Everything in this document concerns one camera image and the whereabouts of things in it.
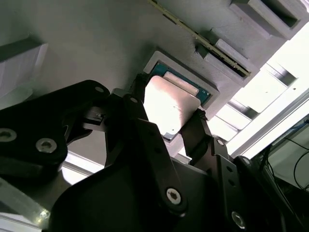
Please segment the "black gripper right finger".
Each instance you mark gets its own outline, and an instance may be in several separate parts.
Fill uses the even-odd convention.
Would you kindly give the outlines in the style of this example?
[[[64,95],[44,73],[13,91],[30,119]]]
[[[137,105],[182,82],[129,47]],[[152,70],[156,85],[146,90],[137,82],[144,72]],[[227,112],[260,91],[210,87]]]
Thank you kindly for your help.
[[[181,128],[190,164],[212,179],[212,228],[222,232],[297,232],[295,214],[267,167],[244,156],[232,158],[212,136],[205,112],[196,110]]]

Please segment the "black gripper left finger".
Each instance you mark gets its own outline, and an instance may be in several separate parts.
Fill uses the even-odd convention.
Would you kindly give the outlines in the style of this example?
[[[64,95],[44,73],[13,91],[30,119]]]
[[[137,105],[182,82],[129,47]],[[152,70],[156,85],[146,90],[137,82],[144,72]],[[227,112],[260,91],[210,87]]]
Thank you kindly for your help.
[[[123,105],[143,107],[134,95],[120,97],[86,80],[1,110],[1,176],[22,189],[41,189],[58,175],[68,145],[93,131],[106,134]]]

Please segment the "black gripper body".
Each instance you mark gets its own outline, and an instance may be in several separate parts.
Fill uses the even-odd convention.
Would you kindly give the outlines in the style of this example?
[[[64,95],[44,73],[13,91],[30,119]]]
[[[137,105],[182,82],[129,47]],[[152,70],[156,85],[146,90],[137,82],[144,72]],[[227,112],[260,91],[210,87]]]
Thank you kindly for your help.
[[[50,232],[217,232],[205,171],[173,161],[142,106],[108,121],[106,167],[67,189]]]

